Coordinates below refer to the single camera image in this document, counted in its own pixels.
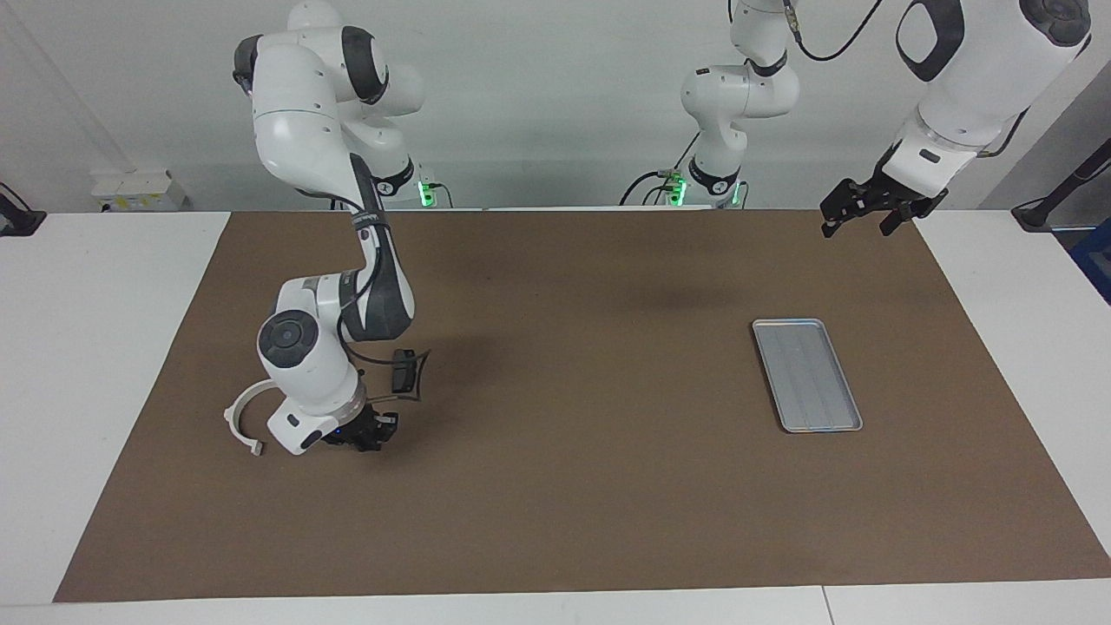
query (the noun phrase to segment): green led light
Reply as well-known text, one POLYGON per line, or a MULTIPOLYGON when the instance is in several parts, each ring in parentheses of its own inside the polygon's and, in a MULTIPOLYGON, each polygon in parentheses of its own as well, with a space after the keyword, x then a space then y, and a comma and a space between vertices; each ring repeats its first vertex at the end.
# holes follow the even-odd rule
POLYGON ((683 200, 687 199, 687 180, 680 175, 675 175, 675 178, 678 178, 679 188, 671 191, 671 205, 682 205, 683 200))
POLYGON ((436 205, 436 191, 428 188, 424 182, 417 182, 420 188, 420 203, 421 205, 428 208, 430 205, 436 205))

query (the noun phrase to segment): black cable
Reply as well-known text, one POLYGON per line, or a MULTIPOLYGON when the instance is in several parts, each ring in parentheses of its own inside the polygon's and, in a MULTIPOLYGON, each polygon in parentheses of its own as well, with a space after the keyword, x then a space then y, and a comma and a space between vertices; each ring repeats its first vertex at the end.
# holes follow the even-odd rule
POLYGON ((1030 200, 1030 201, 1024 201, 1024 202, 1020 203, 1019 205, 1011 206, 1011 210, 1018 210, 1020 208, 1025 208, 1025 206, 1028 206, 1028 205, 1030 205, 1032 203, 1038 203, 1040 201, 1043 201, 1049 195, 1042 195, 1042 196, 1040 196, 1038 199, 1033 199, 1033 200, 1030 200))
POLYGON ((629 184, 629 188, 625 189, 625 193, 623 195, 621 195, 621 203, 619 203, 618 205, 624 205, 625 200, 628 200, 629 195, 632 194, 633 189, 635 189, 637 187, 640 185, 641 182, 643 182, 644 180, 648 180, 649 178, 651 178, 653 175, 659 177, 660 172, 659 171, 649 171, 648 173, 643 173, 643 174, 641 174, 640 178, 637 178, 635 180, 633 180, 632 184, 629 184))
POLYGON ((1100 174, 1103 173, 1104 171, 1107 171, 1109 167, 1111 167, 1111 161, 1108 161, 1107 164, 1104 164, 1102 168, 1100 168, 1099 171, 1097 171, 1095 173, 1092 173, 1088 178, 1080 178, 1079 175, 1077 175, 1075 171, 1072 172, 1072 175, 1077 175, 1077 178, 1080 180, 1080 185, 1083 187, 1084 184, 1087 184, 1087 183, 1091 182, 1092 180, 1099 178, 1100 174))
POLYGON ((644 199, 640 200, 640 204, 641 205, 649 205, 649 203, 648 203, 648 195, 652 194, 652 192, 654 192, 654 191, 659 191, 659 193, 657 193, 655 199, 652 200, 652 204, 651 205, 655 205, 655 204, 660 203, 660 194, 662 194, 663 191, 667 191, 667 190, 668 190, 668 185, 667 184, 660 184, 659 187, 654 187, 652 189, 649 189, 648 192, 644 193, 644 199))
MULTIPOLYGON (((380 234, 379 240, 384 240, 384 236, 380 234)), ((336 336, 339 337, 340 346, 343 349, 344 354, 357 361, 362 361, 363 363, 368 363, 371 365, 380 365, 386 367, 392 367, 393 365, 406 365, 409 363, 418 363, 417 384, 414 386, 416 394, 413 396, 399 395, 399 396, 383 396, 383 397, 392 397, 394 400, 404 402, 420 402, 421 379, 424 374, 424 363, 428 362, 429 355, 432 354, 431 350, 426 351, 422 354, 419 354, 411 359, 391 359, 389 361, 386 361, 359 354, 350 345, 348 345, 346 341, 343 341, 343 311, 347 310, 348 306, 350 306, 352 303, 359 301, 359 298, 366 294, 368 290, 370 290, 371 284, 373 284, 374 280, 378 279, 378 273, 381 271, 381 268, 382 268, 382 254, 379 253, 374 258, 374 266, 371 268, 370 278, 367 279, 367 283, 364 283, 362 288, 360 288, 353 295, 351 295, 351 299, 347 300, 342 305, 340 305, 339 315, 336 317, 336 336)))
POLYGON ((0 182, 0 187, 3 187, 6 191, 11 193, 11 196, 18 199, 19 203, 23 204, 23 208, 26 208, 27 210, 31 210, 31 205, 27 203, 27 200, 24 200, 19 193, 17 193, 14 189, 9 187, 8 184, 4 184, 3 182, 0 182))
POLYGON ((744 210, 744 204, 748 203, 748 201, 749 201, 749 189, 751 187, 749 187, 749 183, 745 182, 744 180, 741 180, 740 183, 744 184, 744 196, 741 198, 741 208, 740 208, 741 210, 744 210))
POLYGON ((1003 150, 1007 149, 1007 145, 1011 144, 1011 139, 1014 138, 1014 132, 1019 129, 1019 124, 1022 123, 1022 120, 1027 117, 1027 112, 1030 109, 1027 108, 1027 110, 1024 110, 1024 111, 1022 111, 1022 112, 1019 113, 1019 117, 1014 118, 1014 123, 1011 124, 1011 131, 1007 133, 1007 138, 1003 139, 1003 144, 1000 145, 998 150, 982 150, 980 153, 975 154, 975 157, 977 158, 995 158, 999 154, 1003 153, 1003 150))
MULTIPOLYGON (((679 157, 679 160, 675 161, 675 165, 672 169, 679 169, 679 167, 683 163, 683 159, 687 158, 687 154, 691 153, 691 148, 694 147, 694 141, 698 141, 698 138, 701 137, 701 135, 702 135, 702 131, 701 130, 699 130, 698 132, 694 133, 694 138, 691 139, 690 143, 687 143, 687 149, 683 150, 682 155, 679 157)), ((652 204, 653 205, 657 204, 657 203, 660 203, 660 195, 662 195, 662 194, 663 194, 663 191, 660 191, 660 192, 655 193, 655 199, 652 200, 652 204)))
POLYGON ((872 4, 872 8, 868 11, 868 14, 864 16, 863 21, 861 21, 860 26, 857 27, 857 30, 855 32, 852 33, 852 37, 850 37, 849 40, 844 42, 844 46, 841 46, 841 48, 837 52, 833 52, 832 54, 829 54, 827 57, 820 57, 808 50, 807 47, 802 43, 802 32, 799 30, 799 20, 794 14, 794 6, 792 4, 791 0, 783 0, 783 7, 787 9, 787 23, 788 27, 791 29, 791 34, 794 36, 794 42, 799 44, 799 49, 802 50, 802 53, 805 54, 807 58, 818 62, 832 61, 833 59, 843 54, 844 51, 848 50, 850 46, 852 46, 852 43, 857 40, 857 38, 860 37, 860 33, 863 32, 864 27, 868 26, 868 22, 871 21, 872 16, 875 14, 875 10, 879 9, 880 4, 882 3, 883 0, 875 0, 875 3, 872 4))
MULTIPOLYGON (((1080 187, 1083 187, 1084 184, 1091 182, 1092 180, 1099 178, 1100 174, 1103 173, 1104 171, 1107 171, 1109 168, 1111 168, 1111 161, 1109 161, 1107 164, 1104 164, 1102 168, 1100 168, 1099 171, 1097 171, 1095 173, 1092 173, 1088 178, 1080 178, 1079 175, 1077 175, 1075 171, 1073 171, 1069 175, 1077 175, 1077 179, 1080 180, 1080 184, 1078 184, 1078 188, 1080 188, 1080 187)), ((1049 195, 1042 195, 1042 196, 1037 198, 1037 199, 1024 201, 1024 202, 1020 203, 1019 205, 1011 206, 1011 210, 1018 210, 1020 208, 1025 208, 1025 206, 1028 206, 1028 205, 1030 205, 1032 203, 1038 203, 1038 202, 1044 201, 1045 198, 1048 198, 1048 196, 1049 195)))
POLYGON ((447 184, 444 184, 443 182, 436 182, 436 183, 431 184, 431 187, 433 189, 442 188, 444 191, 447 191, 448 192, 448 205, 451 206, 451 208, 456 208, 456 200, 451 199, 451 189, 449 189, 447 184))

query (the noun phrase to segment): metal tray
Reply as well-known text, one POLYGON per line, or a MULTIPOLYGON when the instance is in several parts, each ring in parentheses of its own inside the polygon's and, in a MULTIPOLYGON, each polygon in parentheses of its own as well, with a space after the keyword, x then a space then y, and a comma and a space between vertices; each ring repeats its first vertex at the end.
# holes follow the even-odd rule
POLYGON ((855 432, 863 426, 821 321, 757 320, 752 334, 784 430, 855 432))

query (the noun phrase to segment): brown table mat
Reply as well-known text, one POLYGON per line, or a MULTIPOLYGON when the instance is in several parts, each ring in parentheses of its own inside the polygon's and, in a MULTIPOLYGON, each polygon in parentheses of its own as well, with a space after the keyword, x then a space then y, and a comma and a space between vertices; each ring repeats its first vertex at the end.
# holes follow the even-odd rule
POLYGON ((392 220, 398 346, 433 353, 386 451, 287 454, 278 392, 243 420, 261 457, 228 433, 278 286, 361 262, 346 215, 233 214, 56 601, 1111 576, 913 226, 392 220), (797 316, 825 322, 863 431, 780 430, 749 325, 797 316))

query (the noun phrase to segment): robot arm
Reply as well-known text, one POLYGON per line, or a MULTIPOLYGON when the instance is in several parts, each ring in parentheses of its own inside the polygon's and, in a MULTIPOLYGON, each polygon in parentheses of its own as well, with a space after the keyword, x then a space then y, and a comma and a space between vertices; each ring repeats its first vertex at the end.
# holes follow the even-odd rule
POLYGON ((740 121, 787 114, 799 100, 783 11, 782 0, 740 0, 730 37, 744 64, 702 68, 683 82, 683 108, 701 131, 685 164, 695 203, 723 205, 732 196, 748 147, 740 121))
POLYGON ((236 79, 251 97, 259 158, 301 192, 348 208, 366 266, 282 285, 258 335, 263 369, 286 394, 267 425, 297 455, 320 440, 377 450, 397 416, 367 403, 344 343, 398 339, 413 320, 414 302, 382 209, 382 180, 368 164, 371 154, 401 163, 404 144, 396 132, 381 140, 390 149, 376 149, 362 122, 376 105, 379 112, 419 109, 423 91, 388 98, 390 71, 376 40, 340 26, 326 2, 298 2, 289 23, 297 29, 244 40, 237 51, 236 79), (349 147, 352 133, 366 138, 351 141, 361 150, 349 147))
POLYGON ((914 0, 899 23, 899 56, 925 95, 864 183, 850 179, 822 201, 822 232, 890 211, 890 234, 929 214, 947 187, 1090 40, 1088 0, 914 0))

